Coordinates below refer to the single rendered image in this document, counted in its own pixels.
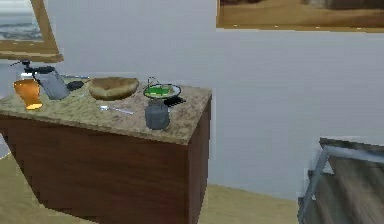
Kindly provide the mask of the grey pot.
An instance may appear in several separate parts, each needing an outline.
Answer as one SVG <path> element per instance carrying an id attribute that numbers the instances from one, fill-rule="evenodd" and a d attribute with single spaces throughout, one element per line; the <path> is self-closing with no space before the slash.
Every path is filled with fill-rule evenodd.
<path id="1" fill-rule="evenodd" d="M 145 121 L 149 129 L 165 129 L 170 123 L 169 107 L 162 100 L 149 101 L 145 108 Z"/>

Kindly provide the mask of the plate with green food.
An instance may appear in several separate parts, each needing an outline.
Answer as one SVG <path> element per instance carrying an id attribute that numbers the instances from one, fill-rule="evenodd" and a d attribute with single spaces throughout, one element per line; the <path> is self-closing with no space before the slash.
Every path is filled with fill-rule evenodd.
<path id="1" fill-rule="evenodd" d="M 181 87 L 171 83 L 160 83 L 155 77 L 149 77 L 143 88 L 143 95 L 150 99 L 168 99 L 181 93 Z"/>

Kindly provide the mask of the silver knife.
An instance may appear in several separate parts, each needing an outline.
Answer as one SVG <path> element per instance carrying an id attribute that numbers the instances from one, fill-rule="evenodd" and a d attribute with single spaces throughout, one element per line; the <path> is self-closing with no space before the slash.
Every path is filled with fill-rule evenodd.
<path id="1" fill-rule="evenodd" d="M 122 113 L 125 113 L 125 114 L 129 114 L 129 115 L 133 115 L 134 114 L 134 112 L 131 112 L 131 111 L 128 111 L 128 110 L 124 110 L 124 109 L 120 109 L 120 108 L 109 107 L 107 105 L 101 105 L 101 106 L 99 106 L 99 109 L 100 110 L 104 110 L 104 111 L 114 110 L 114 111 L 122 112 Z"/>

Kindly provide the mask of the brown bread loaf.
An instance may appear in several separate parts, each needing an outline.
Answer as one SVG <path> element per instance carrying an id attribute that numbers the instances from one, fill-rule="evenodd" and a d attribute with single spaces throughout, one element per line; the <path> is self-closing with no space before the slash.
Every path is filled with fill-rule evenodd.
<path id="1" fill-rule="evenodd" d="M 96 100 L 114 101 L 131 96 L 136 92 L 138 85 L 137 78 L 104 77 L 91 79 L 88 90 Z"/>

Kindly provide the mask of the brown cabinet with granite top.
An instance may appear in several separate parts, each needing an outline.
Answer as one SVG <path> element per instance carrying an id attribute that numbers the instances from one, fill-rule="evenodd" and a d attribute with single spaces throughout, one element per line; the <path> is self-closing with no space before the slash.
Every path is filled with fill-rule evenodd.
<path id="1" fill-rule="evenodd" d="M 47 208 L 98 224 L 198 224 L 212 92 L 184 86 L 181 96 L 169 125 L 151 130 L 141 90 L 104 102 L 82 87 L 61 101 L 43 97 L 33 111 L 12 94 L 0 99 L 0 134 Z"/>

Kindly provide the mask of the black small dish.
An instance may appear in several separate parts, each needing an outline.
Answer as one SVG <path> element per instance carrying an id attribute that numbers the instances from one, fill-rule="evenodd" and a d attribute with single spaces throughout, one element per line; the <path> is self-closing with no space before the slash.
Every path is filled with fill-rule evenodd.
<path id="1" fill-rule="evenodd" d="M 71 81 L 71 82 L 66 84 L 67 89 L 69 91 L 74 91 L 74 90 L 80 89 L 83 85 L 84 85 L 83 81 Z"/>

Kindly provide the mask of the grey metal kettle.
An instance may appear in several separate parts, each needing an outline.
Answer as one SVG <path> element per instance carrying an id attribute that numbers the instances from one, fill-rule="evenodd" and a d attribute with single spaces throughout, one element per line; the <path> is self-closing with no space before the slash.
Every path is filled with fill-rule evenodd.
<path id="1" fill-rule="evenodd" d="M 33 77 L 44 89 L 50 100 L 62 100 L 69 95 L 69 90 L 64 80 L 54 67 L 35 68 Z"/>

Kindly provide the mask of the framed brown landscape picture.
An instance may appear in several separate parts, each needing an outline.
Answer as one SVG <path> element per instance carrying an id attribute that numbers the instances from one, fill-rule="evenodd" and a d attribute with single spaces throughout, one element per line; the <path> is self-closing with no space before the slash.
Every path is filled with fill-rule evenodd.
<path id="1" fill-rule="evenodd" d="M 217 0 L 216 27 L 384 33 L 384 0 Z"/>

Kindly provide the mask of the framed seascape picture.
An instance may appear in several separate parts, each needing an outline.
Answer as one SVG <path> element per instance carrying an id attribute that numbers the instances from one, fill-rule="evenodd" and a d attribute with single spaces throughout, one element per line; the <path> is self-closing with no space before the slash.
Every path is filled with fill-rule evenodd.
<path id="1" fill-rule="evenodd" d="M 0 59 L 57 63 L 63 60 L 46 0 L 0 0 Z"/>

